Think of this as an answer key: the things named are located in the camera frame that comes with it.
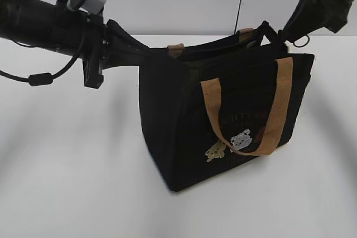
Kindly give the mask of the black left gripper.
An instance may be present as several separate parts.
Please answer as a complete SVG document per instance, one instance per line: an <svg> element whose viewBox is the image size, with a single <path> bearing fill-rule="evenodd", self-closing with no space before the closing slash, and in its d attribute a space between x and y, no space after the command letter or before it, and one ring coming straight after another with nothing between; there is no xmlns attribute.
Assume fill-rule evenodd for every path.
<svg viewBox="0 0 357 238"><path fill-rule="evenodd" d="M63 76L80 59L83 67L84 86L99 88L103 81L103 69L122 66L138 66L150 69L160 59L167 57L167 51L151 51L143 43L127 33L114 20L105 25L102 13L92 14L83 11L70 11L55 8L51 37L56 44L70 52L71 59L58 72L51 75L54 81ZM102 49L107 37L106 62L102 65Z"/></svg>

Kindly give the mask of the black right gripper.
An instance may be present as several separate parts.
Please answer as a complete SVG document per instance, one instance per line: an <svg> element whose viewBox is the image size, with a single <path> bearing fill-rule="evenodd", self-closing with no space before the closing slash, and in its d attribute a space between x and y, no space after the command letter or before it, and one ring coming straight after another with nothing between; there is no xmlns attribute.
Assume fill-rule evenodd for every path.
<svg viewBox="0 0 357 238"><path fill-rule="evenodd" d="M348 22L348 14L355 0L319 0L324 7L323 27L339 32ZM290 19L283 28L285 40L295 42L317 29L317 3L315 0L299 0Z"/></svg>

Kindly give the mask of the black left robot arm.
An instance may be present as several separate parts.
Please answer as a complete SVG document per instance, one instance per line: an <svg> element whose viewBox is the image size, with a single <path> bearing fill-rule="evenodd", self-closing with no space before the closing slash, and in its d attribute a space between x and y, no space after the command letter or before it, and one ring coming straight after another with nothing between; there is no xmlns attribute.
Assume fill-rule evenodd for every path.
<svg viewBox="0 0 357 238"><path fill-rule="evenodd" d="M101 13L70 11L65 1L49 4L41 0L1 0L2 38L22 47L70 56L69 62L55 73L23 77L1 71L1 76L30 86L50 85L81 60L87 88L100 88L103 70L121 66L139 66L141 80L146 84L156 85L164 77L153 50L116 21L104 22Z"/></svg>

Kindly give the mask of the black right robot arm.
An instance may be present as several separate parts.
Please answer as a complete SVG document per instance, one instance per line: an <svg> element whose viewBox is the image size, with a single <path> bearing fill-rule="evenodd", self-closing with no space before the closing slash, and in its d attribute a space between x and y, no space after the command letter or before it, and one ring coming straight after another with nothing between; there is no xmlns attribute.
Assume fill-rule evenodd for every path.
<svg viewBox="0 0 357 238"><path fill-rule="evenodd" d="M294 43L313 31L325 28L338 33L348 22L355 0L299 0L282 30L286 41Z"/></svg>

